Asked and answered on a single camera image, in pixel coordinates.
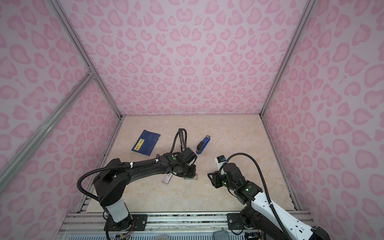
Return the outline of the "staple tray with staples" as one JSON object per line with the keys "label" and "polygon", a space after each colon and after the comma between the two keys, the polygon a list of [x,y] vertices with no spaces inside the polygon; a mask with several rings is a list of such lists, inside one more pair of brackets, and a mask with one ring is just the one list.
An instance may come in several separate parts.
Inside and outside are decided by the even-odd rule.
{"label": "staple tray with staples", "polygon": [[189,180],[189,181],[194,181],[194,180],[198,180],[198,176],[196,175],[196,176],[194,176],[194,177],[186,177],[186,178],[184,178],[184,180]]}

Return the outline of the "red white staple box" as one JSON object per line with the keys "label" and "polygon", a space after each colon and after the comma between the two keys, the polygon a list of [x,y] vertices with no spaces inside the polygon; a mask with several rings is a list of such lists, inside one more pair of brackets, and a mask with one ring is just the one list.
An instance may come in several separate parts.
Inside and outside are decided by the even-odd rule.
{"label": "red white staple box", "polygon": [[165,174],[164,177],[162,178],[162,182],[165,184],[169,184],[170,180],[172,179],[172,176],[173,176],[172,173]]}

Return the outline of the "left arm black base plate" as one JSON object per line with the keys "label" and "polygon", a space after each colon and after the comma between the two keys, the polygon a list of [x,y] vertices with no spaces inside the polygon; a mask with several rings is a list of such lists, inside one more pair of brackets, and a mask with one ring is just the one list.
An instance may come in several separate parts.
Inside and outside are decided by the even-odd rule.
{"label": "left arm black base plate", "polygon": [[148,215],[129,215],[124,220],[116,223],[111,216],[108,216],[104,231],[123,232],[123,231],[144,231],[148,220]]}

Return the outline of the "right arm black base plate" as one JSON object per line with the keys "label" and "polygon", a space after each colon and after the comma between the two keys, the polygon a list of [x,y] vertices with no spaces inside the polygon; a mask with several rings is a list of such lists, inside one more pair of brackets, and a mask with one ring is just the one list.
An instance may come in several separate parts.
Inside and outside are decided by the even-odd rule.
{"label": "right arm black base plate", "polygon": [[253,230],[255,227],[251,220],[242,213],[228,213],[227,223],[229,230]]}

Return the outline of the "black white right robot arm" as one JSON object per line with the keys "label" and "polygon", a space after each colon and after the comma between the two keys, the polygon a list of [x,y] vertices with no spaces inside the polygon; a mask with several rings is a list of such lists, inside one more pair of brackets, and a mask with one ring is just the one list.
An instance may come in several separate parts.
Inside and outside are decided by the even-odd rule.
{"label": "black white right robot arm", "polygon": [[226,187],[237,200],[246,205],[241,210],[244,227],[258,229],[274,240],[329,240],[329,234],[320,227],[311,227],[276,205],[267,197],[267,191],[245,179],[236,164],[222,165],[208,173],[215,188]]}

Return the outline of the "blue long stapler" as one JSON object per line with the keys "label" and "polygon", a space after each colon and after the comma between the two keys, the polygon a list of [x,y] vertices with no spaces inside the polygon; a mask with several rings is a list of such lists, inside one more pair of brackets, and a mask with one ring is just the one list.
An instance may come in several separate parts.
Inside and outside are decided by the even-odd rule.
{"label": "blue long stapler", "polygon": [[200,155],[203,151],[204,151],[204,149],[205,149],[205,147],[207,146],[207,144],[210,142],[210,140],[211,140],[211,137],[210,136],[206,136],[199,144],[198,144],[198,146],[197,146],[197,150],[196,150],[196,154],[197,155]]}

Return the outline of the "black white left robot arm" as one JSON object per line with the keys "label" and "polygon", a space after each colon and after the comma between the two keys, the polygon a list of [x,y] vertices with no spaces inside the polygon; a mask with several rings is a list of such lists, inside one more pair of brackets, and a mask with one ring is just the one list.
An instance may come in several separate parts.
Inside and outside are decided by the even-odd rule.
{"label": "black white left robot arm", "polygon": [[123,200],[126,185],[143,178],[169,173],[179,178],[194,178],[197,158],[198,156],[187,148],[181,153],[165,153],[141,162],[111,160],[93,181],[97,193],[96,200],[107,214],[104,230],[108,232],[133,229],[133,217]]}

